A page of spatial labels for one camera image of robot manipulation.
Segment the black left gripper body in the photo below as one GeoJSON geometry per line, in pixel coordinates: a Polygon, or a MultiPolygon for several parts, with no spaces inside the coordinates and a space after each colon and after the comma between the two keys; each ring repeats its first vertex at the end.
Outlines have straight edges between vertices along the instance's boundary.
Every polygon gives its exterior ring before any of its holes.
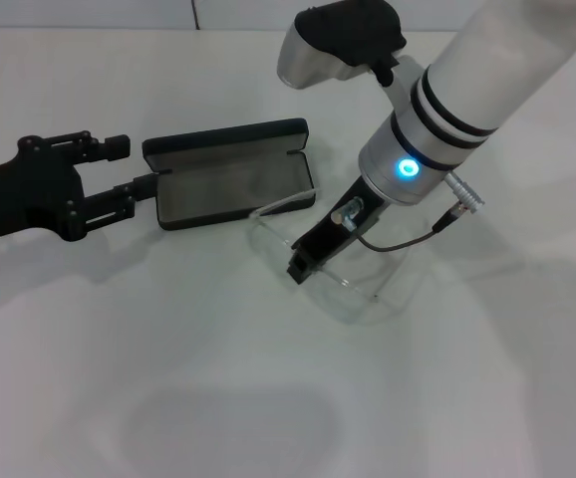
{"type": "Polygon", "coordinates": [[[68,242],[83,239],[84,189],[75,166],[87,158],[88,137],[28,135],[17,146],[0,164],[0,237],[41,228],[68,242]]]}

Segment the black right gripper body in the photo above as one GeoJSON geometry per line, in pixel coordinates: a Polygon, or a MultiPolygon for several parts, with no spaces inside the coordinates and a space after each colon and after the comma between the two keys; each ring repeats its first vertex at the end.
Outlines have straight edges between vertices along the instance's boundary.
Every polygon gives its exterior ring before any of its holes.
{"type": "Polygon", "coordinates": [[[359,233],[367,232],[377,223],[379,216],[383,213],[384,199],[376,194],[362,177],[359,177],[332,209],[292,245],[292,248],[302,246],[316,261],[318,270],[356,240],[354,232],[349,232],[344,226],[337,225],[332,220],[333,212],[355,198],[363,201],[363,208],[355,216],[353,222],[359,233]]]}

